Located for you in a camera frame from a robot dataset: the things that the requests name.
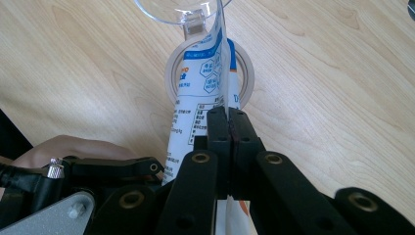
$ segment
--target wooden table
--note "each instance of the wooden table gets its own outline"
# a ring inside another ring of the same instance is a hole
[[[364,188],[415,223],[406,3],[234,0],[225,15],[254,63],[244,110],[265,147],[321,192]],[[164,162],[174,107],[163,71],[183,40],[133,0],[0,0],[0,108],[33,145],[67,134]]]

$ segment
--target person's hand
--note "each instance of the person's hand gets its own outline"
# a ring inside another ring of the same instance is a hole
[[[47,165],[52,158],[77,156],[81,159],[137,159],[130,150],[118,145],[98,140],[87,140],[67,135],[60,135],[47,140],[14,161],[2,158],[0,163],[26,168],[38,168]]]

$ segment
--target clear tape roll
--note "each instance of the clear tape roll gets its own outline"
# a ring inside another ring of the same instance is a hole
[[[176,102],[177,85],[181,74],[183,55],[187,48],[204,39],[204,35],[190,38],[180,44],[168,58],[164,71],[164,85],[171,103]],[[235,55],[237,60],[238,76],[242,76],[242,85],[239,92],[241,108],[244,108],[254,91],[254,66],[247,52],[235,41]]]

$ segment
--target roll of tape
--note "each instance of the roll of tape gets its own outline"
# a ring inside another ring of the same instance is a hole
[[[180,44],[168,58],[164,71],[164,85],[170,101],[174,104],[177,98],[177,85],[181,74],[181,63],[187,48],[204,39],[204,35],[195,36]],[[239,92],[241,108],[244,108],[254,91],[254,66],[247,52],[235,41],[235,55],[238,63],[238,75],[242,75],[242,85]]]

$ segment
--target clear plastic cup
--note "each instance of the clear plastic cup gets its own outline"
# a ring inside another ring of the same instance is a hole
[[[223,7],[231,0],[223,0]],[[185,16],[203,11],[205,18],[217,11],[216,0],[135,0],[137,6],[153,20],[166,24],[184,24]]]

